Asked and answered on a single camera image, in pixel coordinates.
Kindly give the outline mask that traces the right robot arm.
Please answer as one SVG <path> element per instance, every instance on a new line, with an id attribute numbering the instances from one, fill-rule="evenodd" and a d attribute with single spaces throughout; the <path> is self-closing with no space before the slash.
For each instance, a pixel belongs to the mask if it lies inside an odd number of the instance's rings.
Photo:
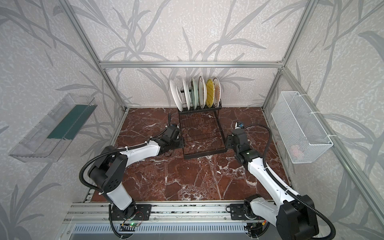
<path id="1" fill-rule="evenodd" d="M 259 153 L 251 147 L 246 129 L 247 126 L 242 122 L 237 122 L 232 133 L 227 136 L 226 147 L 234 150 L 235 159 L 262 184 L 274 200 L 271 204 L 258 195 L 245 199 L 246 217 L 250 220 L 263 218 L 277 228 L 283 240 L 320 239 L 318 218 L 321 218 L 330 228 L 330 233 L 323 238 L 334 239 L 334 224 L 315 208 L 313 200 L 293 190 L 267 164 L 272 138 L 269 137 L 263 153 Z"/>

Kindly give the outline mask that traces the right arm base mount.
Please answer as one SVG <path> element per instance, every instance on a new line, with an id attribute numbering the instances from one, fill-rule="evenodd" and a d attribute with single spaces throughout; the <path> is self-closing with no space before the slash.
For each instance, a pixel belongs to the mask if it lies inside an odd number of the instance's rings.
<path id="1" fill-rule="evenodd" d="M 230 204 L 226 206 L 227 213 L 230 214 L 233 221 L 247 221 L 254 220 L 257 217 L 249 213 L 245 204 Z"/>

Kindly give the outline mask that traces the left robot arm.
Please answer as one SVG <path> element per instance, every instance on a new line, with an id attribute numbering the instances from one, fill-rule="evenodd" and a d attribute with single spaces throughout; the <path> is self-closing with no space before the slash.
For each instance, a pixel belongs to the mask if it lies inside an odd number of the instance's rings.
<path id="1" fill-rule="evenodd" d="M 171 150 L 184 146 L 181 130 L 176 124 L 171 124 L 172 114 L 168 115 L 168 125 L 155 137 L 149 138 L 142 144 L 115 148 L 107 146 L 102 153 L 89 160 L 81 168 L 80 182 L 96 190 L 110 203 L 110 212 L 118 212 L 125 218 L 132 217 L 136 212 L 136 203 L 123 186 L 125 170 L 130 165 L 163 155 Z"/>

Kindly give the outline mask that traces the large white orange sunburst plate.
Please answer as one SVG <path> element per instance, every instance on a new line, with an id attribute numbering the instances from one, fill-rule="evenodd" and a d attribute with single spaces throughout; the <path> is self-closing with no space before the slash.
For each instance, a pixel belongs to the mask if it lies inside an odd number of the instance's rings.
<path id="1" fill-rule="evenodd" d="M 199 103 L 200 108 L 203 109 L 207 100 L 207 86 L 203 77 L 199 77 Z"/>

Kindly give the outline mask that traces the white plate grey flower outline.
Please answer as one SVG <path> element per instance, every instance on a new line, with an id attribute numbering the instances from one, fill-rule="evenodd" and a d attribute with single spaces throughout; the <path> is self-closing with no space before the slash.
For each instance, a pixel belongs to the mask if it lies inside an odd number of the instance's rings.
<path id="1" fill-rule="evenodd" d="M 170 89 L 171 89 L 172 96 L 173 96 L 173 99 L 175 101 L 175 104 L 176 104 L 178 110 L 180 112 L 182 112 L 183 111 L 183 103 L 182 103 L 182 100 L 180 97 L 181 92 L 173 80 L 170 80 Z"/>

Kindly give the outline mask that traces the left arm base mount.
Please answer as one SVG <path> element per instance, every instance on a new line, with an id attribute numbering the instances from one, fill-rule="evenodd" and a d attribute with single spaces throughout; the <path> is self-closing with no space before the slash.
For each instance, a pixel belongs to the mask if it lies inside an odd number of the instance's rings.
<path id="1" fill-rule="evenodd" d="M 125 210 L 120 210 L 115 205 L 110 205 L 109 220 L 112 221 L 148 221 L 150 218 L 151 204 L 130 205 Z"/>

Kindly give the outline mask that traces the small white orange sunburst plate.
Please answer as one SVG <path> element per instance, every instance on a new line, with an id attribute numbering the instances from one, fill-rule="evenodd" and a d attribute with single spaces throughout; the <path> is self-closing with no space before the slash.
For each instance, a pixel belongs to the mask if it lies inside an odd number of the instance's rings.
<path id="1" fill-rule="evenodd" d="M 221 85 L 218 78 L 213 79 L 214 84 L 214 102 L 213 107 L 216 108 L 219 106 L 220 99 L 221 99 Z"/>

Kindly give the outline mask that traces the mint green flower plate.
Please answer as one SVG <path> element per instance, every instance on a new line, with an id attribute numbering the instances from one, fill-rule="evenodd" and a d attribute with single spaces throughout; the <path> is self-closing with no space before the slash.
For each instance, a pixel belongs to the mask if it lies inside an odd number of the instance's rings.
<path id="1" fill-rule="evenodd" d="M 196 110 L 199 106 L 199 90 L 198 90 L 198 82 L 195 79 L 192 79 L 192 97 L 193 97 L 194 110 Z"/>

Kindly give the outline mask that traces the black wire dish rack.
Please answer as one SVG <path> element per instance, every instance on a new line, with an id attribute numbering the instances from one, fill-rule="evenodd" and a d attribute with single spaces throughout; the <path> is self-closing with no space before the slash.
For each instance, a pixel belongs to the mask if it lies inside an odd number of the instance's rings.
<path id="1" fill-rule="evenodd" d="M 226 137 L 219 119 L 222 103 L 215 108 L 187 108 L 184 91 L 183 111 L 178 111 L 179 127 L 184 141 L 183 155 L 185 160 L 222 154 L 227 151 Z"/>

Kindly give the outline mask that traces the yellow green woven plate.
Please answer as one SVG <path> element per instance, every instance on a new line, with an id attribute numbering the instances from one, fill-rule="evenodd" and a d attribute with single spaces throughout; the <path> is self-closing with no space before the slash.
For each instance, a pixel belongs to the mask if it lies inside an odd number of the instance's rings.
<path id="1" fill-rule="evenodd" d="M 206 83 L 207 87 L 207 100 L 206 104 L 208 108 L 211 108 L 214 104 L 214 97 L 215 97 L 215 87 L 212 79 L 208 79 Z"/>

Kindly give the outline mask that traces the white plate green lettered rim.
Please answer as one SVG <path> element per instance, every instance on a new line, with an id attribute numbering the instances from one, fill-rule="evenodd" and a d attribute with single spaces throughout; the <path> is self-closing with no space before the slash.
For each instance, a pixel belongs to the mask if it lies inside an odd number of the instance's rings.
<path id="1" fill-rule="evenodd" d="M 185 79 L 183 79 L 183 87 L 184 87 L 184 93 L 185 93 L 185 99 L 186 99 L 186 105 L 188 111 L 191 109 L 191 98 L 190 98 L 190 92 L 189 87 Z"/>

